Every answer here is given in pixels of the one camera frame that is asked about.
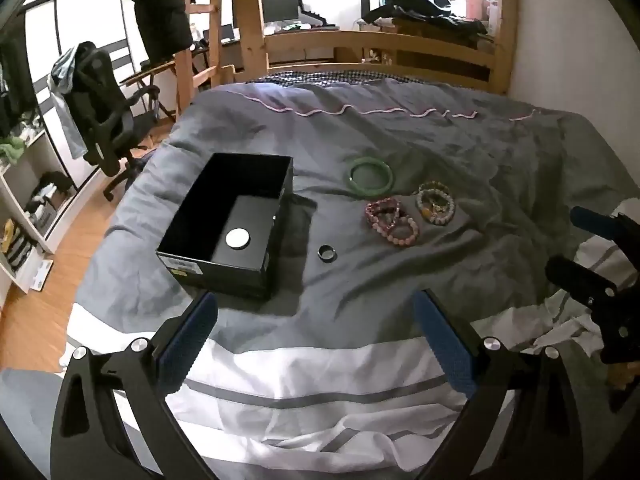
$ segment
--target speaker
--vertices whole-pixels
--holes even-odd
[[[369,0],[360,0],[360,17],[364,18],[371,10]]]

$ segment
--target open box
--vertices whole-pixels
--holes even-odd
[[[156,253],[182,285],[268,298],[292,191],[289,156],[214,153],[184,198]],[[226,243],[232,229],[249,243]]]

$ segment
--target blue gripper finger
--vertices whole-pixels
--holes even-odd
[[[451,387],[471,398],[478,387],[474,380],[481,341],[478,334],[469,325],[475,337],[467,330],[461,335],[444,316],[433,294],[424,290],[414,294],[414,313]]]
[[[158,390],[164,395],[177,392],[218,320],[216,297],[207,292],[181,319],[180,326],[158,358]]]
[[[618,220],[610,216],[594,213],[580,206],[571,209],[569,219],[577,228],[607,240],[613,240],[620,234]]]

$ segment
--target mattress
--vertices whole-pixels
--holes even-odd
[[[563,253],[618,284],[636,278],[610,242],[569,223],[576,205],[640,219],[638,188],[587,120],[377,76],[287,81],[227,85],[194,99],[92,257],[63,365],[79,345],[120,350],[185,309],[194,291],[172,278],[156,247],[212,153],[244,152],[294,159],[276,290],[268,301],[217,295],[218,323],[181,390],[166,399],[219,478],[414,477],[466,401],[413,318],[411,296],[422,288],[510,348],[557,344],[572,381],[598,372],[597,326],[544,275],[546,260]],[[456,200],[452,221],[419,221],[410,248],[383,240],[364,221],[367,202],[346,183],[360,156],[392,168],[390,194],[415,219],[418,186],[446,184]],[[331,264],[318,259],[323,244],[337,251]],[[116,401],[140,442],[126,398]],[[589,400],[577,402],[583,418],[597,419]],[[620,418],[603,418],[584,430],[585,446],[603,425],[620,431]],[[601,458],[588,453],[586,467]]]

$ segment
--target pink beaded bracelet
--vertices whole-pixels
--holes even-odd
[[[402,204],[395,198],[385,198],[367,204],[364,208],[364,214],[367,221],[374,231],[377,231],[382,237],[386,238],[393,245],[407,247],[413,245],[418,239],[420,231],[418,224],[405,211],[402,210]],[[393,213],[391,222],[385,222],[381,216],[386,214],[389,217]],[[396,238],[391,231],[401,224],[408,224],[411,234],[407,238]]]

